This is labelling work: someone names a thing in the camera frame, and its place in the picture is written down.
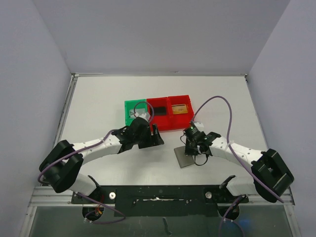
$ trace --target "red box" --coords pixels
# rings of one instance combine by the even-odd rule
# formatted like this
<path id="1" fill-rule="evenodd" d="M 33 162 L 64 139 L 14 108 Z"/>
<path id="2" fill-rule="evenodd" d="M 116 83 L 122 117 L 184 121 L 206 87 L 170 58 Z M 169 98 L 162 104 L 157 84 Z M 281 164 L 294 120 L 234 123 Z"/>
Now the red box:
<path id="1" fill-rule="evenodd" d="M 169 96 L 161 98 L 147 99 L 154 108 L 165 107 L 165 115 L 155 115 L 153 121 L 150 124 L 157 124 L 159 131 L 175 130 L 186 128 L 190 125 L 190 121 L 194 115 L 190 97 L 188 95 Z M 172 112 L 172 105 L 185 104 L 187 106 L 188 113 L 174 115 Z"/>

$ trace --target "metal frame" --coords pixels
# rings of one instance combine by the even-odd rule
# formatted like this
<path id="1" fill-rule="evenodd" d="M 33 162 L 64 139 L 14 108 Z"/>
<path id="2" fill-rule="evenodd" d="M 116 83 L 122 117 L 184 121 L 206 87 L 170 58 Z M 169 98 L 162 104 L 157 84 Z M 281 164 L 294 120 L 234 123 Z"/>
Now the metal frame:
<path id="1" fill-rule="evenodd" d="M 169 72 L 166 74 L 157 74 L 157 75 L 150 75 L 150 76 L 184 76 L 181 74 L 177 74 L 178 72 Z M 64 108 L 61 114 L 61 118 L 59 121 L 59 125 L 58 125 L 58 129 L 57 129 L 57 133 L 55 136 L 55 140 L 54 140 L 54 146 L 59 142 L 59 140 L 61 139 L 64 127 L 65 127 L 65 123 L 66 123 L 66 119 L 67 119 L 67 115 L 68 115 L 68 111 L 71 105 L 71 101 L 73 98 L 73 94 L 76 88 L 76 84 L 78 81 L 79 77 L 104 77 L 104 76 L 109 76 L 109 75 L 105 75 L 105 74 L 72 74 L 71 76 L 71 80 L 70 80 L 70 85 L 68 88 L 68 92 L 67 92 L 67 97 L 66 97 L 66 101 L 64 104 Z M 142 75 L 137 75 L 137 76 L 149 76 L 148 74 L 142 74 Z M 239 74 L 237 76 L 245 76 L 245 80 L 246 80 L 246 76 L 245 74 Z M 26 218 L 24 220 L 21 232 L 20 232 L 20 237 L 28 237 L 32 228 L 32 224 L 33 224 L 33 220 L 34 220 L 34 216 L 36 213 L 36 209 L 38 206 L 96 206 L 96 204 L 72 204 L 71 203 L 71 198 L 72 198 L 73 192 L 71 191 L 65 191 L 61 194 L 57 194 L 55 193 L 55 191 L 51 188 L 51 187 L 43 187 L 43 186 L 37 186 L 34 188 L 30 203 L 29 203 L 29 207 L 26 213 Z M 298 226 L 298 222 L 294 213 L 294 207 L 293 205 L 295 205 L 294 203 L 294 199 L 292 196 L 292 192 L 291 189 L 289 188 L 288 190 L 285 191 L 285 193 L 282 195 L 282 199 L 284 200 L 284 204 L 282 203 L 275 203 L 275 204 L 271 204 L 270 202 L 267 202 L 266 200 L 264 200 L 262 197 L 260 197 L 259 195 L 249 195 L 249 203 L 241 203 L 240 205 L 283 205 L 285 212 L 286 212 L 286 216 L 293 234 L 293 237 L 301 237 L 300 234 L 300 230 L 299 230 L 299 226 Z"/>

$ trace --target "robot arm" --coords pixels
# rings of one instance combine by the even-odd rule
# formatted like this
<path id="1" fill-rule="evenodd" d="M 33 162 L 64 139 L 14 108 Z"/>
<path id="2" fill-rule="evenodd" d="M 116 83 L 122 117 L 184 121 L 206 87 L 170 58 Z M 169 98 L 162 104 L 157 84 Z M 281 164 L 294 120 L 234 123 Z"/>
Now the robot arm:
<path id="1" fill-rule="evenodd" d="M 206 157 L 216 156 L 240 165 L 229 148 L 229 145 L 231 145 L 244 166 L 251 169 L 252 175 L 256 176 L 278 196 L 281 196 L 294 181 L 292 173 L 275 150 L 268 149 L 264 152 L 233 142 L 228 144 L 227 139 L 220 134 L 210 132 L 206 135 L 204 132 L 199 131 L 194 122 L 184 130 L 184 133 L 187 138 L 186 155 L 197 156 L 205 154 Z M 230 176 L 224 182 L 224 186 L 233 196 L 259 194 L 267 201 L 276 202 L 277 200 L 252 177 Z"/>
<path id="2" fill-rule="evenodd" d="M 79 173 L 83 164 L 106 155 L 128 151 L 134 145 L 138 145 L 141 149 L 164 144 L 155 124 L 153 124 L 153 134 L 151 133 L 148 119 L 148 113 L 141 114 L 130 126 L 111 130 L 105 138 L 74 144 L 70 144 L 67 140 L 60 141 L 40 165 L 39 170 L 43 172 L 51 165 L 43 176 L 55 192 L 61 193 L 69 189 L 89 196 L 96 190 L 98 184 L 92 177 Z M 73 155 L 67 160 L 52 165 L 70 154 Z"/>

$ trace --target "green box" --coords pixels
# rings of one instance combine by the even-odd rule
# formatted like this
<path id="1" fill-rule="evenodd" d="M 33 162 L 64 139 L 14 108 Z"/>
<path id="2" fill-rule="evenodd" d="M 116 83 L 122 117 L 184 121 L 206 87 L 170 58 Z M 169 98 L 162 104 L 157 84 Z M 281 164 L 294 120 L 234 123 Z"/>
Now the green box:
<path id="1" fill-rule="evenodd" d="M 127 126 L 130 126 L 132 121 L 135 119 L 135 116 L 133 115 L 134 107 L 138 102 L 141 102 L 141 101 L 146 101 L 146 99 L 125 101 L 125 124 Z M 141 112 L 141 113 L 147 112 L 147 104 L 146 103 L 139 104 L 136 108 L 136 111 Z"/>

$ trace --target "wall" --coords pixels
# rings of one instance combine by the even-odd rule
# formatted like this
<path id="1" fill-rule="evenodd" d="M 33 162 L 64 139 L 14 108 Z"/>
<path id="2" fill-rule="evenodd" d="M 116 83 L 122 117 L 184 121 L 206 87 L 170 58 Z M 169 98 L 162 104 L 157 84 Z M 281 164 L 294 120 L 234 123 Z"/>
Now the wall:
<path id="1" fill-rule="evenodd" d="M 30 0 L 0 7 L 0 231 L 19 235 L 53 145 L 70 73 Z"/>
<path id="2" fill-rule="evenodd" d="M 316 1 L 292 0 L 249 74 L 268 145 L 294 174 L 303 237 L 316 232 Z"/>
<path id="3" fill-rule="evenodd" d="M 33 0 L 74 73 L 248 73 L 289 0 Z"/>

